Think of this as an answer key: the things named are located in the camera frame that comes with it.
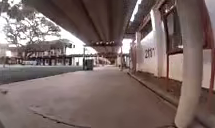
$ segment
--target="trash bin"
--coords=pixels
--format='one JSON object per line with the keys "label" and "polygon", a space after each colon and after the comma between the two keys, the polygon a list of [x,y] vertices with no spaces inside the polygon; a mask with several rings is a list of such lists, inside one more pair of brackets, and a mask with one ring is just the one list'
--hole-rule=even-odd
{"label": "trash bin", "polygon": [[94,60],[93,59],[86,59],[84,67],[85,67],[85,70],[93,70]]}

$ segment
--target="tree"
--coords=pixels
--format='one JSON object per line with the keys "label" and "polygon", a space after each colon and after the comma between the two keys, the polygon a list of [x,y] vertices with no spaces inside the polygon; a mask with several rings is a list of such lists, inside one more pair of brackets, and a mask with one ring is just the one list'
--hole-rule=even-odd
{"label": "tree", "polygon": [[[21,4],[12,7],[10,14],[5,19],[7,24],[4,32],[7,41],[18,47],[24,47],[25,58],[38,50],[33,44],[45,41],[47,36],[60,37],[59,26],[34,9]],[[22,41],[27,42],[25,46],[20,44]]]}

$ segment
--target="pavement crack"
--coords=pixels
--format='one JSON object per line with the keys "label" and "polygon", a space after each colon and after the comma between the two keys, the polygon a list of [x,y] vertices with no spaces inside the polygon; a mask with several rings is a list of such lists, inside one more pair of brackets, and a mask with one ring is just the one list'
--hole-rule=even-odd
{"label": "pavement crack", "polygon": [[48,119],[50,121],[53,121],[55,123],[58,123],[58,124],[63,124],[63,125],[66,125],[68,127],[75,127],[75,128],[91,128],[89,126],[82,126],[82,125],[77,125],[77,124],[72,124],[72,123],[67,123],[67,122],[64,122],[60,119],[57,119],[56,117],[54,116],[50,116],[50,115],[47,115],[47,114],[43,114],[41,112],[39,112],[38,110],[36,110],[36,108],[33,108],[33,107],[30,107],[29,110],[35,114],[35,115],[38,115],[38,116],[41,116],[42,118],[44,119]]}

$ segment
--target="distant building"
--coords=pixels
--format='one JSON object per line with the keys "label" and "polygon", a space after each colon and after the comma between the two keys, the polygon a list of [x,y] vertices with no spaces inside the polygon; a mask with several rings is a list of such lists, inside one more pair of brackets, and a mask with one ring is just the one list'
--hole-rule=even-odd
{"label": "distant building", "polygon": [[7,45],[0,44],[0,64],[3,64],[6,57]]}
{"label": "distant building", "polygon": [[22,47],[10,47],[12,59],[21,64],[23,60],[36,61],[37,65],[72,65],[67,48],[75,47],[69,40],[43,41]]}

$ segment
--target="window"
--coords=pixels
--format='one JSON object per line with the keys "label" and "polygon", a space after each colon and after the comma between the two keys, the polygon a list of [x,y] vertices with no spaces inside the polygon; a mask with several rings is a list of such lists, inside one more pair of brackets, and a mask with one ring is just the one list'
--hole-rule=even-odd
{"label": "window", "polygon": [[[210,26],[210,18],[207,12],[206,5],[202,1],[202,22],[204,28],[204,49],[211,48],[212,42],[212,30]],[[166,42],[167,42],[167,54],[176,54],[183,52],[181,27],[179,22],[179,15],[176,9],[175,0],[166,0],[166,2],[159,8],[162,20],[164,23]]]}
{"label": "window", "polygon": [[167,39],[167,53],[182,53],[182,36],[179,23],[179,16],[174,0],[166,1],[159,9],[162,14],[165,34]]}

